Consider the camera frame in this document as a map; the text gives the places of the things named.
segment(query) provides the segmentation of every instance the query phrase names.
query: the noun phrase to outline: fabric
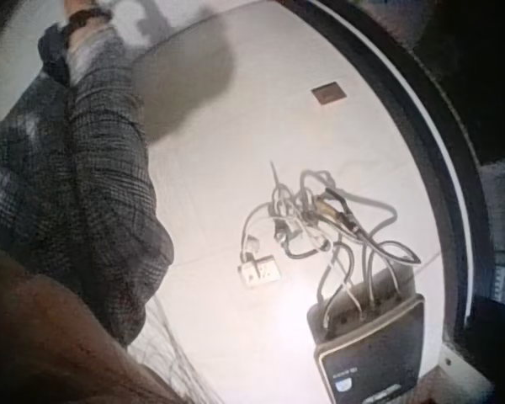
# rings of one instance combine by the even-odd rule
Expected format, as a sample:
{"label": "fabric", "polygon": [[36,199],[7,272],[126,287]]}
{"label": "fabric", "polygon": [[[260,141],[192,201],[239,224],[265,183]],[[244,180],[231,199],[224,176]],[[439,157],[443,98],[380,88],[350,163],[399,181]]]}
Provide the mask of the fabric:
{"label": "fabric", "polygon": [[173,261],[124,46],[111,27],[42,72],[0,122],[0,249],[78,294],[122,345]]}

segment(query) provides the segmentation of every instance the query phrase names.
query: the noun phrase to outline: black border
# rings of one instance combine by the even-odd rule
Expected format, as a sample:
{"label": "black border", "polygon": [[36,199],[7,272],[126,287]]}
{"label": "black border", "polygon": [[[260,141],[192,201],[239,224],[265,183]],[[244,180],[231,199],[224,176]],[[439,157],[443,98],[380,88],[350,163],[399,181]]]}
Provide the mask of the black border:
{"label": "black border", "polygon": [[466,245],[460,207],[449,170],[424,118],[385,63],[333,16],[306,0],[283,1],[352,63],[378,95],[402,133],[428,192],[442,248],[445,287],[444,339],[461,340],[467,293],[490,297],[494,258],[477,162],[463,128],[416,59],[371,17],[344,1],[321,0],[386,55],[430,114],[453,160],[470,220],[474,290],[467,290]]}

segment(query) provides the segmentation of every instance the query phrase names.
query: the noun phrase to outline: floor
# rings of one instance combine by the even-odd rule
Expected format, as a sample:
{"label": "floor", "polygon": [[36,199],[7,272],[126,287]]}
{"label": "floor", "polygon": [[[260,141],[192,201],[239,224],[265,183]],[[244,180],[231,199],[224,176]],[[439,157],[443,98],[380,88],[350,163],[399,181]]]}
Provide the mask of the floor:
{"label": "floor", "polygon": [[[14,17],[0,47],[0,117],[38,69],[36,54],[23,46],[60,16],[40,0],[26,3],[22,7],[32,7],[38,18]],[[154,4],[123,1],[116,11],[118,29],[137,57],[151,39],[127,34],[127,27],[141,32],[142,22],[155,15],[140,5],[148,3]],[[153,38],[170,40],[137,59],[135,71],[145,99],[157,215],[176,247],[156,299],[183,350],[224,402],[328,403],[306,322],[325,259],[290,261],[273,244],[273,229],[258,224],[259,255],[274,255],[282,279],[246,290],[237,273],[242,224],[269,200],[273,162],[292,189],[301,171],[327,170],[338,187],[397,210],[398,221],[380,238],[406,243],[424,262],[415,275],[426,299],[425,375],[438,363],[442,343],[441,252],[423,182],[391,117],[351,64],[278,4],[207,3],[211,9],[159,8],[168,23],[155,24],[160,31]],[[168,28],[191,20],[204,22],[178,34]],[[6,63],[11,55],[23,63]],[[348,96],[321,106],[311,90],[333,81]],[[367,228],[386,218],[381,210],[352,206]],[[353,281],[359,278],[356,271]],[[330,279],[327,292],[339,280]],[[131,352],[164,376],[168,368],[157,355],[164,343],[153,301]]]}

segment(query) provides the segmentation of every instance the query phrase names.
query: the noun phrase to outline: wall socket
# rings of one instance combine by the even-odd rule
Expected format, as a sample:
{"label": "wall socket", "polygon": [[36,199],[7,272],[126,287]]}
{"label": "wall socket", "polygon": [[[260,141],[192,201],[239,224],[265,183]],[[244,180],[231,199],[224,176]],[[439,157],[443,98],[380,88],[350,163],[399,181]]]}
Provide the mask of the wall socket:
{"label": "wall socket", "polygon": [[247,261],[237,269],[243,283],[248,288],[269,284],[280,279],[280,271],[273,256],[261,258],[258,261]]}

